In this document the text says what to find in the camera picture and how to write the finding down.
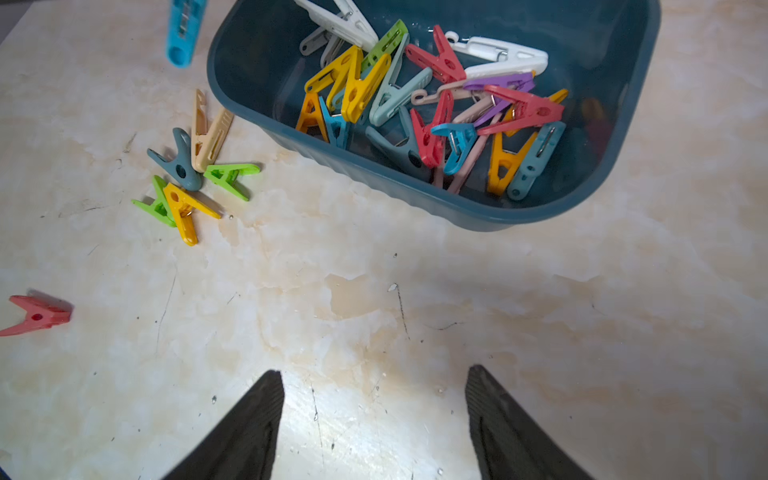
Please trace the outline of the grey clothespin pile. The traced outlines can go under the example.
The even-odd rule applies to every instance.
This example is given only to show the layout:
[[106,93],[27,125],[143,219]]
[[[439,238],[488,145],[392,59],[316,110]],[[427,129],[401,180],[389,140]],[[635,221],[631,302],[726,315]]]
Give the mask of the grey clothespin pile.
[[301,41],[299,50],[302,56],[310,56],[321,50],[320,68],[325,68],[341,53],[344,44],[342,38],[318,27]]

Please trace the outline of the pink clothespin pile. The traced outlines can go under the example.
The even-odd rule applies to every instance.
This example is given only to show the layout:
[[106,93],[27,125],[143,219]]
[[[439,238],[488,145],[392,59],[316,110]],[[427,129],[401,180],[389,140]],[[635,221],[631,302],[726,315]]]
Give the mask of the pink clothespin pile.
[[460,170],[453,176],[447,191],[452,194],[458,194],[461,188],[468,180],[475,164],[482,155],[485,146],[488,142],[488,135],[479,135],[472,148],[469,150],[466,160],[461,166]]

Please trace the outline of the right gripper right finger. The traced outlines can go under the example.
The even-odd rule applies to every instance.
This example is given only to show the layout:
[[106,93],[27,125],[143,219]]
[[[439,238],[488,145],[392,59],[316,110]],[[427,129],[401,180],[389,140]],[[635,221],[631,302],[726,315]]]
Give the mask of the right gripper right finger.
[[482,365],[468,371],[469,432],[483,479],[589,479]]

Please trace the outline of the mint clothespin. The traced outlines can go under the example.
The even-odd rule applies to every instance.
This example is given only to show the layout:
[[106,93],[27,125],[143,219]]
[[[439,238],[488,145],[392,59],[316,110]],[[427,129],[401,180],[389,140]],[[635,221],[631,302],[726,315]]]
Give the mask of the mint clothespin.
[[411,100],[411,94],[424,89],[433,78],[433,70],[429,67],[422,69],[402,87],[395,85],[402,67],[402,59],[406,46],[410,43],[410,35],[405,34],[398,46],[392,64],[387,71],[374,100],[371,102],[369,122],[374,127],[380,127],[391,119],[401,106]]

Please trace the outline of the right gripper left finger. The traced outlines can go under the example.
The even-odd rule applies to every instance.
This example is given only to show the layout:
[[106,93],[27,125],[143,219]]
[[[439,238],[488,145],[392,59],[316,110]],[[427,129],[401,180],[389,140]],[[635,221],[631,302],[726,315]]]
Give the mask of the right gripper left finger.
[[266,371],[167,479],[271,478],[285,390],[281,373]]

